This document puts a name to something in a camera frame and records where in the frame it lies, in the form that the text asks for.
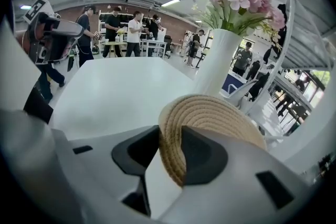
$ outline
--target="flower bouquet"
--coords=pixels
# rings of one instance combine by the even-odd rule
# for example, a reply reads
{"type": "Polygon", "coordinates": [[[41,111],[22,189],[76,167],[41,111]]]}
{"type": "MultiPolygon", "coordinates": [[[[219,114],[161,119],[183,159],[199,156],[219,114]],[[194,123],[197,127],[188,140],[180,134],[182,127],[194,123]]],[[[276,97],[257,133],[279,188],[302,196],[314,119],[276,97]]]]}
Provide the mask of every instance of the flower bouquet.
{"type": "Polygon", "coordinates": [[[279,38],[285,18],[271,0],[209,0],[202,21],[214,29],[211,50],[194,80],[195,93],[217,96],[242,38],[262,29],[272,40],[279,38]]]}

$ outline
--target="ceiling light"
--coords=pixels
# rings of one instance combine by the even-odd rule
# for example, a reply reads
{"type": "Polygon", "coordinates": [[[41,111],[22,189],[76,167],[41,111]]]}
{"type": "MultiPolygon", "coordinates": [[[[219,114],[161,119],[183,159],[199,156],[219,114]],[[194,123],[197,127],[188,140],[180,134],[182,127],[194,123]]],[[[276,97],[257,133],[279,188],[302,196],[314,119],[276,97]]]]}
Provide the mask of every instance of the ceiling light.
{"type": "Polygon", "coordinates": [[[161,7],[167,7],[167,6],[172,5],[174,3],[177,3],[177,2],[180,2],[180,0],[171,0],[167,3],[162,4],[161,7]]]}
{"type": "Polygon", "coordinates": [[[22,5],[20,6],[20,9],[31,9],[32,6],[22,5]]]}

